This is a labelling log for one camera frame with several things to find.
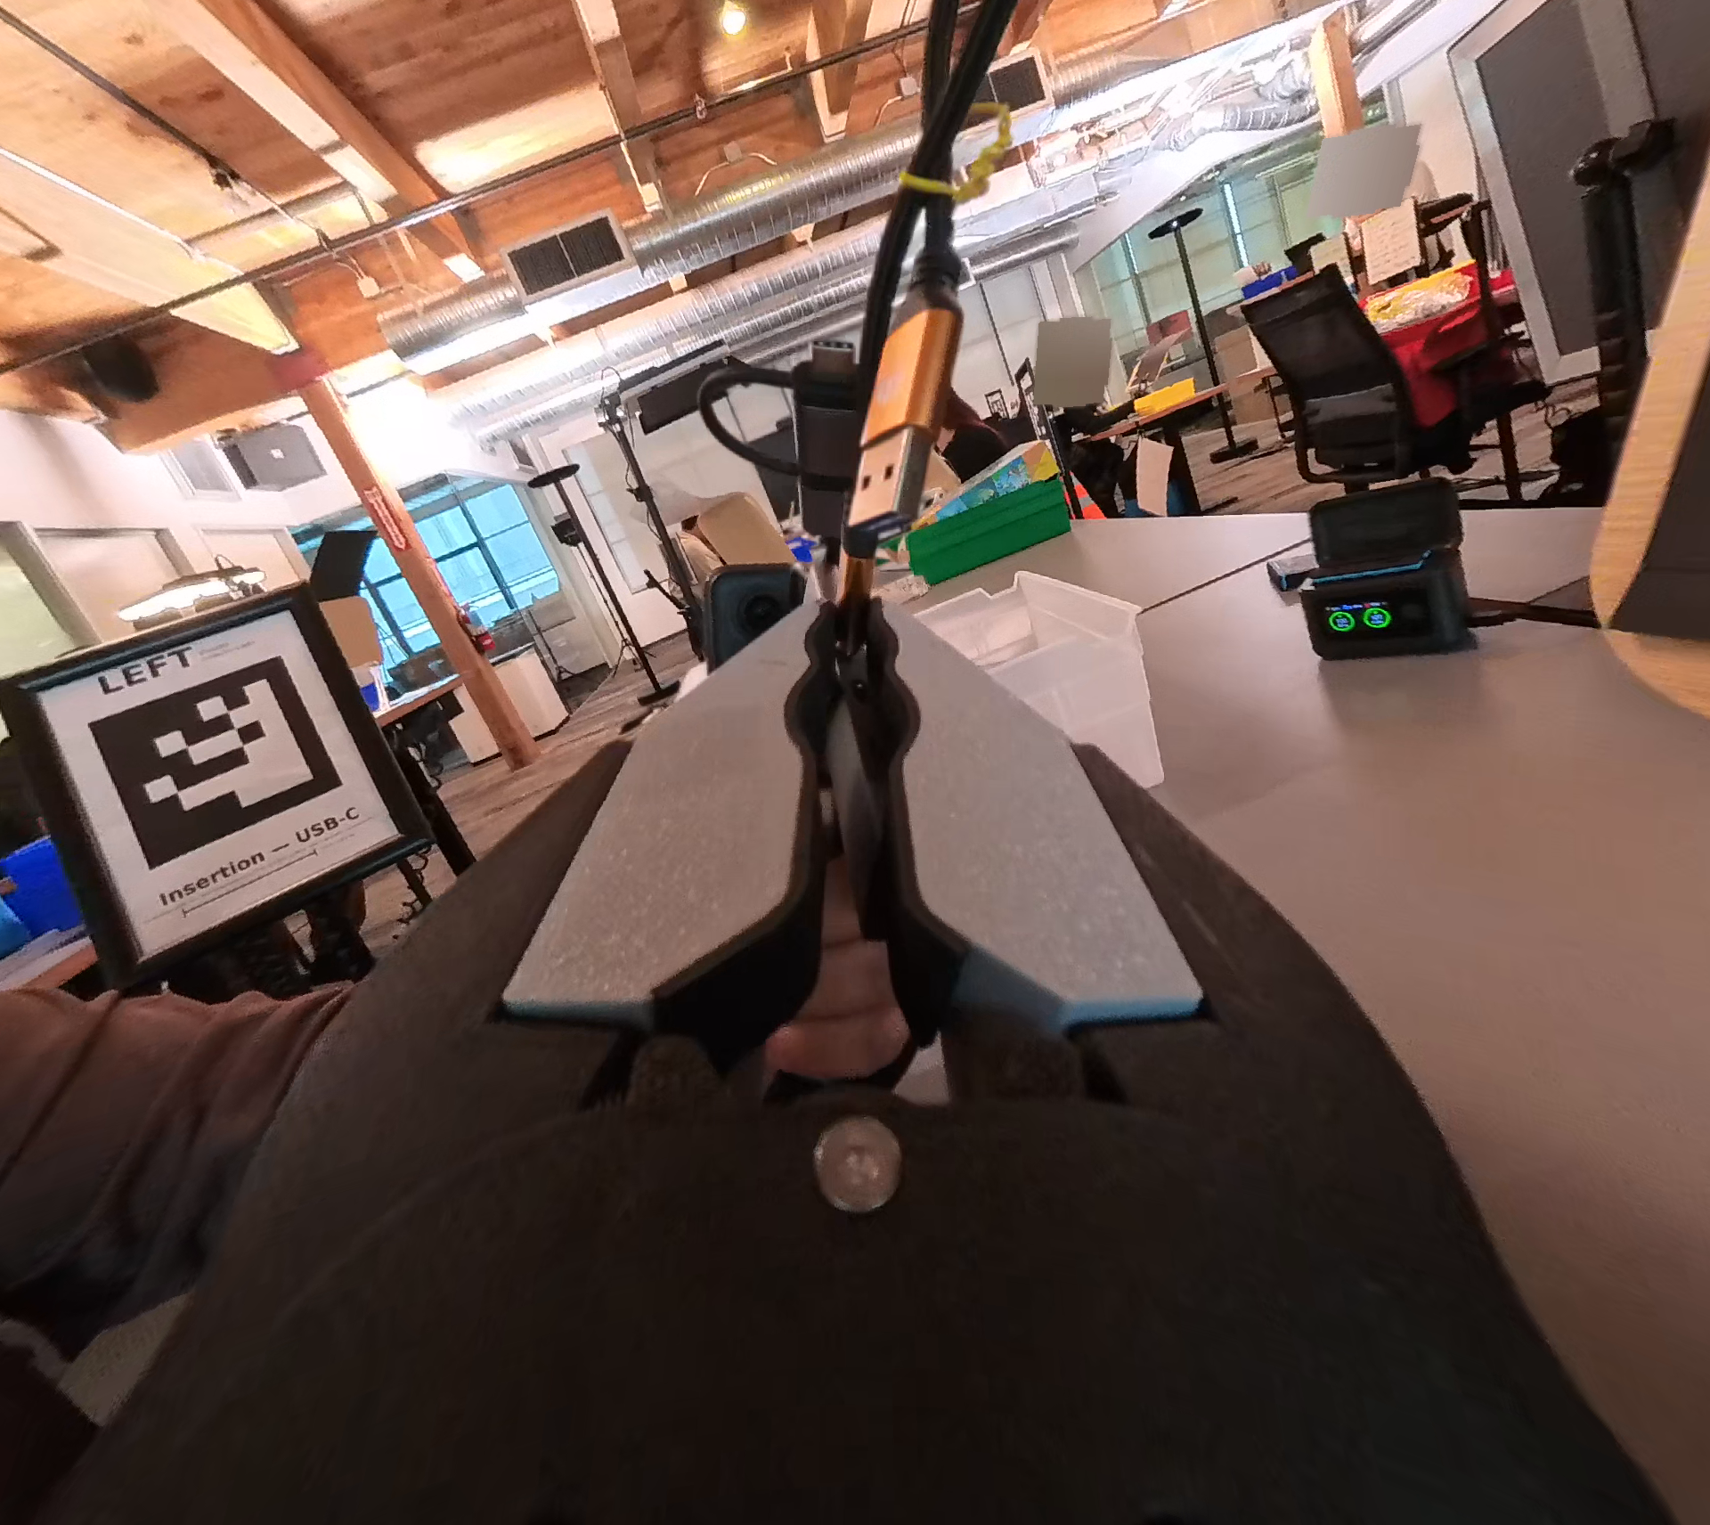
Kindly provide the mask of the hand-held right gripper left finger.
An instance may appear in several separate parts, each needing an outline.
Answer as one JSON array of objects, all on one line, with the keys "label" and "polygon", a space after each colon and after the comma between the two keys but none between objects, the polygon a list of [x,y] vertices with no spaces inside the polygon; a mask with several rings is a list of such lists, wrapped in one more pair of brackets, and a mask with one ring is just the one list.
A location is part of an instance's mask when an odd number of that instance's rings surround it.
[{"label": "hand-held right gripper left finger", "polygon": [[645,724],[502,991],[524,1025],[757,1055],[820,968],[828,610],[800,606]]}]

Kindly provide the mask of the green plastic bin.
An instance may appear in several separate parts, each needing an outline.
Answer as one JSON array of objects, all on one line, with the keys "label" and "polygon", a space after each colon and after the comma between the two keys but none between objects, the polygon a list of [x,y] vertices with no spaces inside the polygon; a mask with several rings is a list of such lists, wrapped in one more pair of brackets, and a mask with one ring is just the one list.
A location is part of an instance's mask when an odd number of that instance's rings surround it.
[{"label": "green plastic bin", "polygon": [[909,572],[928,587],[973,574],[1055,540],[1072,528],[1062,480],[996,492],[967,510],[939,512],[907,535]]}]

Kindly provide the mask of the grey usb-c adapter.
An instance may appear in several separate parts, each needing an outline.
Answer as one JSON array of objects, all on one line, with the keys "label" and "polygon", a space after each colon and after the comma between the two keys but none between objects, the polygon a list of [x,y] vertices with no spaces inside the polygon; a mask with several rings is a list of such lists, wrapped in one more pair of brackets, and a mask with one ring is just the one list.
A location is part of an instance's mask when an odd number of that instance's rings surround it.
[{"label": "grey usb-c adapter", "polygon": [[[791,458],[743,440],[720,421],[718,403],[736,391],[755,387],[775,389],[789,398],[795,439]],[[844,544],[866,412],[852,342],[818,341],[807,360],[786,373],[729,359],[700,380],[695,410],[716,446],[748,462],[761,474],[793,483],[804,531],[825,546]]]}]

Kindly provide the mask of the clear plastic bin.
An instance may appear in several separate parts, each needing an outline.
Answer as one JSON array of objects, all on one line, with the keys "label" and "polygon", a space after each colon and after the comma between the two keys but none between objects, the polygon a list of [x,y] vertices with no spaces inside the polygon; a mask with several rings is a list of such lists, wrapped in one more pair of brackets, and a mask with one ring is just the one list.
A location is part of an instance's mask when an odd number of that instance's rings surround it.
[{"label": "clear plastic bin", "polygon": [[1071,743],[1097,749],[1140,788],[1165,783],[1135,604],[1023,571],[916,619]]}]

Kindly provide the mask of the red tablecloth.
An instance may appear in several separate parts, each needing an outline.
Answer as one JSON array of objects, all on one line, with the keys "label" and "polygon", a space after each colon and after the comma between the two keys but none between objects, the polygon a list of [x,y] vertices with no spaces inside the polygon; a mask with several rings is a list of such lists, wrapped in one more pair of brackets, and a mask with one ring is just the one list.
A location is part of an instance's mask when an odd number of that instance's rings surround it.
[{"label": "red tablecloth", "polygon": [[1423,430],[1459,412],[1463,396],[1454,364],[1471,360],[1471,389],[1496,391],[1534,378],[1525,355],[1498,350],[1475,355],[1488,339],[1479,271],[1461,264],[1397,291],[1361,298],[1361,309],[1397,357],[1409,403]]}]

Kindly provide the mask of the computer monitor with silver stand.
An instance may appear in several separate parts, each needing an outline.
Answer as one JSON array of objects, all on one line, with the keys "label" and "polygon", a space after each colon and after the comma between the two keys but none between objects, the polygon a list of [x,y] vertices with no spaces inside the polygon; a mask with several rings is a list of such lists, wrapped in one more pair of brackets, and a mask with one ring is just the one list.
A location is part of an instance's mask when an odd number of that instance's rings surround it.
[{"label": "computer monitor with silver stand", "polygon": [[1593,544],[1593,613],[1614,658],[1660,701],[1707,718],[1708,186]]}]

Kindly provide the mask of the person's left forearm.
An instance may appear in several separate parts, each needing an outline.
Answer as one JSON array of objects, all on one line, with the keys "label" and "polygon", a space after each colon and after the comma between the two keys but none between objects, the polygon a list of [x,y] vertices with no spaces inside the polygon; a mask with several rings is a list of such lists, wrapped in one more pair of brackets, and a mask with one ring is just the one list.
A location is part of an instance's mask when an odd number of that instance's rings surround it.
[{"label": "person's left forearm", "polygon": [[2,1310],[75,1360],[182,1297],[351,982],[274,1000],[2,998]]}]

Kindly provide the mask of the black charging case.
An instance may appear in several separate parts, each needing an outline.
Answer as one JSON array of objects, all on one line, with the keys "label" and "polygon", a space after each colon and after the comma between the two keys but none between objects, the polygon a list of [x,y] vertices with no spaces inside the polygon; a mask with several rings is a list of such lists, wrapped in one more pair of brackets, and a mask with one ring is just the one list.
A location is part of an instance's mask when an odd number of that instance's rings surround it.
[{"label": "black charging case", "polygon": [[1463,514],[1448,480],[1331,497],[1308,515],[1309,547],[1267,563],[1297,599],[1322,661],[1463,652],[1473,642]]}]

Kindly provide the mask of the black office chair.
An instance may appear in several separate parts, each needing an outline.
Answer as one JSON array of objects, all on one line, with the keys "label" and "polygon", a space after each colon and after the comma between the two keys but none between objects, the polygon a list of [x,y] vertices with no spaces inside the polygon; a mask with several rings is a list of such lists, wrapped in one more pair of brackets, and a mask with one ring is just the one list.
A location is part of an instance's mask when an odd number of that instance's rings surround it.
[{"label": "black office chair", "polygon": [[[1521,353],[1512,275],[1477,268],[1486,342],[1473,351]],[[1473,360],[1454,364],[1461,408],[1422,428],[1398,359],[1366,318],[1343,275],[1325,268],[1243,300],[1251,337],[1281,383],[1293,419],[1293,462],[1313,487],[1347,494],[1422,481],[1436,473],[1468,490],[1498,489],[1527,501],[1514,417],[1541,407],[1550,387],[1532,380],[1473,391]]]}]

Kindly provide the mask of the grey framed panel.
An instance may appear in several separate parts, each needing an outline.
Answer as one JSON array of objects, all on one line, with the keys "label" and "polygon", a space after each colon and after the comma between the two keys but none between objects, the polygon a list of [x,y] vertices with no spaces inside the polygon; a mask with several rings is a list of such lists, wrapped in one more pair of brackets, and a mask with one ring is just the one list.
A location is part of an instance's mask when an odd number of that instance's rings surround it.
[{"label": "grey framed panel", "polygon": [[1585,378],[1596,341],[1571,171],[1637,123],[1673,127],[1634,196],[1657,330],[1707,170],[1708,0],[1504,0],[1450,49],[1450,70],[1543,376]]}]

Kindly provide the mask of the silver ventilation duct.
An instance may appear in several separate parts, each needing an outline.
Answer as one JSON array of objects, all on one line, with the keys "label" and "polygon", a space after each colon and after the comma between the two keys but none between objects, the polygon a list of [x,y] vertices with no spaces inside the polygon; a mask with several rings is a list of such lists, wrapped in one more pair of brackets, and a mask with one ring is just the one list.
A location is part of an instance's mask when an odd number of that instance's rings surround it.
[{"label": "silver ventilation duct", "polygon": [[[1329,4],[1284,13],[1277,0],[1215,0],[1064,61],[1015,54],[994,68],[994,102],[1014,147],[1032,147],[1135,106],[1220,57],[1268,56],[1306,36]],[[807,318],[814,302],[861,302],[884,221],[809,239],[757,266],[698,273],[798,232],[885,204],[919,138],[901,122],[846,138],[645,223],[608,211],[511,250],[506,271],[462,293],[383,316],[388,355],[421,382],[451,383],[449,416],[485,446],[577,417],[599,394],[690,360],[720,339]],[[545,289],[524,284],[535,268]]]}]

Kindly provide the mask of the black framed marker sign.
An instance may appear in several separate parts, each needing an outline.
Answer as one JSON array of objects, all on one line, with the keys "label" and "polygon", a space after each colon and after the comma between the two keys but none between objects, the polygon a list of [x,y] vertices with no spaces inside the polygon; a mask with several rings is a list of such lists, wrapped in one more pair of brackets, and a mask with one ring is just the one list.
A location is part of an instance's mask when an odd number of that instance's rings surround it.
[{"label": "black framed marker sign", "polygon": [[18,672],[2,708],[120,993],[433,845],[305,585]]}]

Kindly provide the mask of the wooden support column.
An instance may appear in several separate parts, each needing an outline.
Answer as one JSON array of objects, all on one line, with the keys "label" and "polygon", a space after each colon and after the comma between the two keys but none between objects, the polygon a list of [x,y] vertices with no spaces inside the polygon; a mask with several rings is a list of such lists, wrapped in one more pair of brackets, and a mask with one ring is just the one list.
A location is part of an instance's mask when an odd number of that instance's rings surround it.
[{"label": "wooden support column", "polygon": [[301,403],[349,481],[362,510],[387,542],[396,565],[424,617],[431,622],[463,690],[510,772],[540,759],[540,747],[524,722],[499,672],[465,628],[460,608],[438,563],[410,517],[396,485],[376,467],[351,419],[344,396],[326,376],[301,382]]}]

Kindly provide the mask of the person's left hand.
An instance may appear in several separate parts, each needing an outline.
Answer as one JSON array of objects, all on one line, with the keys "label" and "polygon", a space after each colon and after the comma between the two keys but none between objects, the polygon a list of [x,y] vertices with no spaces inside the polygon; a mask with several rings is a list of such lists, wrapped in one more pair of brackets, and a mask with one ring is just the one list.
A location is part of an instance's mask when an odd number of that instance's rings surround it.
[{"label": "person's left hand", "polygon": [[818,978],[764,1050],[773,1078],[871,1082],[907,1064],[914,1039],[891,978],[889,946],[868,938],[846,859],[827,864]]}]

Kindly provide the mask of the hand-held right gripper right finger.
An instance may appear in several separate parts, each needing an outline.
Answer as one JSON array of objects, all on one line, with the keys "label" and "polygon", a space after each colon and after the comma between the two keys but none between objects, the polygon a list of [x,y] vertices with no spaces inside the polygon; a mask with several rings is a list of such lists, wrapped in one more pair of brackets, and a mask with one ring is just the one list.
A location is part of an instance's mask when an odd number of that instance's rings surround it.
[{"label": "hand-held right gripper right finger", "polygon": [[910,1039],[1181,1021],[1183,946],[1074,747],[916,617],[866,606],[866,936]]}]

